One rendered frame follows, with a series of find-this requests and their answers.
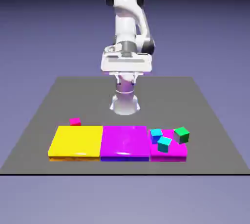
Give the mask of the large magenta box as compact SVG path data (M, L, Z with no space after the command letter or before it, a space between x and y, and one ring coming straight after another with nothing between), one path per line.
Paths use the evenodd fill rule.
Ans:
M179 144L172 140L168 152L160 152L158 144L152 142L151 132L148 130L148 138L150 143L150 161L151 162L185 162L188 156L188 149L185 143Z

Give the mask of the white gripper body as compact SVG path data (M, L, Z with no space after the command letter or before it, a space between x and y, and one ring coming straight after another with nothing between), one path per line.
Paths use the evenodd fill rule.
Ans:
M152 71L152 56L143 53L131 53L123 57L121 52L103 52L101 70L103 72L147 73Z

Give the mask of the small cyan cube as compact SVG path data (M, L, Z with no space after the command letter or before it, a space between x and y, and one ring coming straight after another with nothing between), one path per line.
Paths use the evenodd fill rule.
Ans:
M169 146L172 142L171 138L161 136L157 142L158 144L158 151L163 153L168 153Z
M162 136L163 136L163 133L161 129L150 130L150 139L151 139L152 144L156 144Z

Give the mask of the large yellow box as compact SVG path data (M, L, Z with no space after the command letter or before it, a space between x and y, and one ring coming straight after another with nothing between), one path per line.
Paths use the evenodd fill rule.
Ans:
M50 161L99 161L102 126L59 126L48 149Z

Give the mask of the large purple box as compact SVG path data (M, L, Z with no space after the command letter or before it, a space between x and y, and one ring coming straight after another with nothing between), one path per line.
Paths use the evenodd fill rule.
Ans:
M101 161L149 161L146 126L104 126Z

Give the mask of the small green cube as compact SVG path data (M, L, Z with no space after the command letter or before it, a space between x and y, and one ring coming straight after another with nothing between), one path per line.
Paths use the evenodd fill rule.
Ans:
M185 127L174 129L173 139L179 143L187 143L189 141L189 131Z

